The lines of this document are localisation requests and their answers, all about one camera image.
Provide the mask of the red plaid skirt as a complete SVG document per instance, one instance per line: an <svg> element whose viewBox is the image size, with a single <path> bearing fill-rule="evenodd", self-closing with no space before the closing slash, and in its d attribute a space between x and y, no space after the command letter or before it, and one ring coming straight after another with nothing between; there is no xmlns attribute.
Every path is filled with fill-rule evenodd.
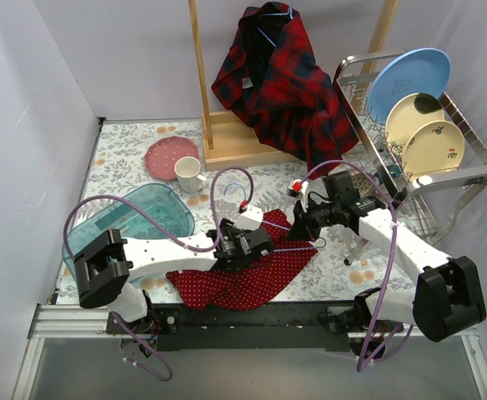
<svg viewBox="0 0 487 400"><path fill-rule="evenodd" d="M331 77L315 61L299 12L293 10L275 47L256 29L261 14L287 8L267 2L245 9L211 88L260 143L306 162L311 179L317 179L336 168L359 139Z"/></svg>

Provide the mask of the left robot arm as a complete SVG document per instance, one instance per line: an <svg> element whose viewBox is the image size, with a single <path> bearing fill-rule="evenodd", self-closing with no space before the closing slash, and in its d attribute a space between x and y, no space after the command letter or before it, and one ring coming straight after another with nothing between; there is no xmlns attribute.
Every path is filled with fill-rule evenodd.
<svg viewBox="0 0 487 400"><path fill-rule="evenodd" d="M134 332L145 333L153 326L154 314L148 295L134 287L133 280L187 270L238 271L274 250L265 228L243 230L227 219L220 234L210 230L181 241L182 246L170 239L125 238L117 229L104 231L73 259L80 306L106 307Z"/></svg>

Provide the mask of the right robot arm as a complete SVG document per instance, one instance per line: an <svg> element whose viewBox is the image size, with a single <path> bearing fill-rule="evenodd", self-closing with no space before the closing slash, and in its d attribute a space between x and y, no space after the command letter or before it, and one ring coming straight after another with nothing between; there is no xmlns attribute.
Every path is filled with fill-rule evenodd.
<svg viewBox="0 0 487 400"><path fill-rule="evenodd" d="M288 239L315 241L322 228L342 225L382 251L394 250L394 262L416 285L412 293L383 287L360 293L352 310L340 314L343 325L369 332L384 320L406 323L437 343L486 319L479 274L471 259L453 258L394 222L378 198L359 195L348 172L325 177L324 186L328 195L317 203L307 183L289 184L288 193L297 202Z"/></svg>

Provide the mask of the red polka dot cloth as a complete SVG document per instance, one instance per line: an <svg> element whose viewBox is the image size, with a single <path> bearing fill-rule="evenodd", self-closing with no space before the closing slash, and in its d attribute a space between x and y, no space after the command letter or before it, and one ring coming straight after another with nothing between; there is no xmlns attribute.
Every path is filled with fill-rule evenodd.
<svg viewBox="0 0 487 400"><path fill-rule="evenodd" d="M279 209L264 214L270 222L291 227ZM232 311L263 306L280 294L312 260L318 251L274 252L238 272L168 272L166 278L176 287L183 303L203 310L209 305Z"/></svg>

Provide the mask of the blue wire hanger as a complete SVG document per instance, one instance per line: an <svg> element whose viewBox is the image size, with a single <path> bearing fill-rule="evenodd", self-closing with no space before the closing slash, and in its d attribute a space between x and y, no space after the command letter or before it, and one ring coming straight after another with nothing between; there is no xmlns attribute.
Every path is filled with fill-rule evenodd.
<svg viewBox="0 0 487 400"><path fill-rule="evenodd" d="M256 29L272 46L276 46L275 39L279 37L283 27L294 18L294 2L290 1L285 12L270 12L259 16Z"/></svg>
<svg viewBox="0 0 487 400"><path fill-rule="evenodd" d="M290 227L285 227L284 225L279 225L274 222L270 222L263 217L262 225L265 226L267 233L269 234L270 238L274 242L275 249L274 251L277 253L286 253L286 252L296 252L296 251L318 251L323 249L327 245L327 241L324 237L319 237L317 242L314 244L310 242L290 242L288 240L288 232Z"/></svg>

